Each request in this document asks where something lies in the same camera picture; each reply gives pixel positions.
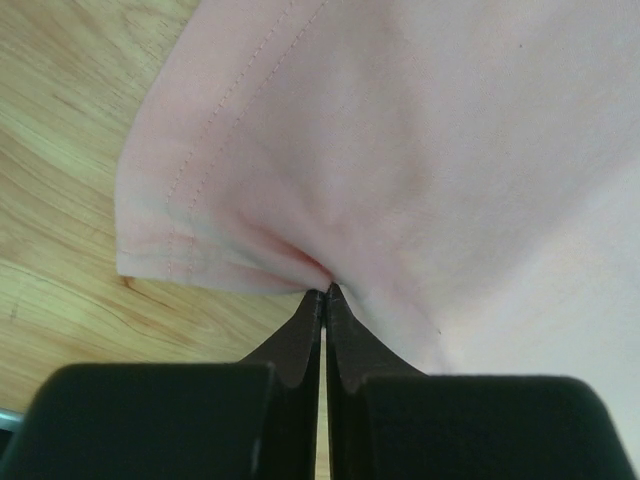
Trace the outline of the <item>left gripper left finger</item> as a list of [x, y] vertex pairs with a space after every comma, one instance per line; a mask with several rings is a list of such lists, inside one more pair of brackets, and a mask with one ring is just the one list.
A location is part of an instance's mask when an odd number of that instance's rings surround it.
[[75, 364], [41, 386], [5, 479], [311, 479], [321, 295], [233, 363]]

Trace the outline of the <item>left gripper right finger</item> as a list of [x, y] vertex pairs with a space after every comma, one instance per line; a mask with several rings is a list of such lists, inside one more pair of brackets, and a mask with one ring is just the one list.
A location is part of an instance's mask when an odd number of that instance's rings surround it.
[[427, 375], [326, 293], [335, 479], [631, 479], [599, 397], [570, 377]]

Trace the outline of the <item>pink t-shirt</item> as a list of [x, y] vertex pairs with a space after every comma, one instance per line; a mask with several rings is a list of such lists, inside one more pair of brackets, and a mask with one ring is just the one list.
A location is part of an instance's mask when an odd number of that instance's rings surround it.
[[123, 276], [346, 287], [424, 369], [639, 370], [635, 1], [204, 1], [116, 176]]

